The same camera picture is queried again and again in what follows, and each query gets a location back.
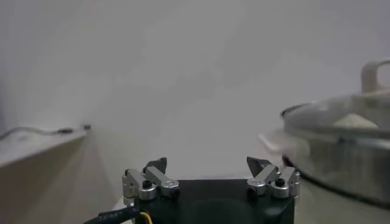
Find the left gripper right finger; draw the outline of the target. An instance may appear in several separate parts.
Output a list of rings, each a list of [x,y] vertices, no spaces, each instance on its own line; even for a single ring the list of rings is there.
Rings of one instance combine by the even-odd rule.
[[[247,157],[246,159],[252,178],[247,180],[247,192],[252,198],[269,194],[276,199],[292,197],[294,202],[300,197],[300,172],[286,166],[279,169],[266,159]]]

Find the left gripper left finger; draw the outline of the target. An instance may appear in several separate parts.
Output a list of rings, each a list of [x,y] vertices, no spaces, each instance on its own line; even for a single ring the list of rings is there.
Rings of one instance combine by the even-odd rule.
[[[149,161],[142,169],[126,169],[122,175],[123,203],[133,206],[135,200],[152,201],[159,195],[177,198],[180,195],[178,180],[166,175],[167,157]]]

